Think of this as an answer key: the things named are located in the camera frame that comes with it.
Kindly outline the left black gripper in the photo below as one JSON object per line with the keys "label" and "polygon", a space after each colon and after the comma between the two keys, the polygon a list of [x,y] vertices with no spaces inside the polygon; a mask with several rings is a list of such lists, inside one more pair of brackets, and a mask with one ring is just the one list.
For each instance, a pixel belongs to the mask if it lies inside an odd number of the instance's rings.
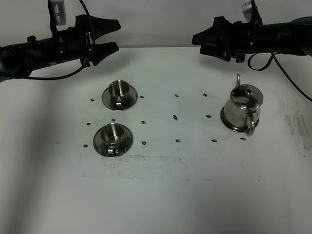
{"label": "left black gripper", "polygon": [[57,30],[56,20],[50,17],[53,43],[50,63],[64,63],[80,59],[82,66],[92,63],[97,66],[108,56],[119,50],[116,42],[96,44],[94,40],[121,29],[117,19],[102,19],[88,15],[76,16],[74,27]]}

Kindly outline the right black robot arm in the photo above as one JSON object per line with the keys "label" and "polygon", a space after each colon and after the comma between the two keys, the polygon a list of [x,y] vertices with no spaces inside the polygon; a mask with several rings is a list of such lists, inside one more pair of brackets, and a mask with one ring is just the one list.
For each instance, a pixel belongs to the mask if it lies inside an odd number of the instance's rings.
{"label": "right black robot arm", "polygon": [[223,61],[244,62],[248,54],[312,54],[312,19],[303,17],[287,23],[260,25],[255,22],[228,22],[216,17],[212,27],[195,34],[193,45],[200,53]]}

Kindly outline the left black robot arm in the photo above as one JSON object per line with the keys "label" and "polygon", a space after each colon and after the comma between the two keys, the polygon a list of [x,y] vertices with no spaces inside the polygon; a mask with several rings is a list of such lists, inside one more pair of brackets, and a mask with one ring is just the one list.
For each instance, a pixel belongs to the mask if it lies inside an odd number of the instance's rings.
{"label": "left black robot arm", "polygon": [[79,59],[81,63],[98,65],[118,51],[115,42],[92,44],[108,33],[120,30],[116,19],[76,16],[75,26],[55,31],[52,37],[37,40],[30,36],[26,43],[13,44],[0,49],[0,72],[16,76],[29,76],[32,71]]}

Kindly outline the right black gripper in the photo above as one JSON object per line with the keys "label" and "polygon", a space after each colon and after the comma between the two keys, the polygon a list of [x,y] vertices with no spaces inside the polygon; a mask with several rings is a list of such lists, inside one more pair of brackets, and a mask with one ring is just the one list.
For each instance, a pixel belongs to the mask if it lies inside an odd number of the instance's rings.
{"label": "right black gripper", "polygon": [[256,25],[237,21],[230,23],[216,17],[212,27],[193,35],[192,45],[200,45],[200,54],[230,61],[244,62],[251,49]]}

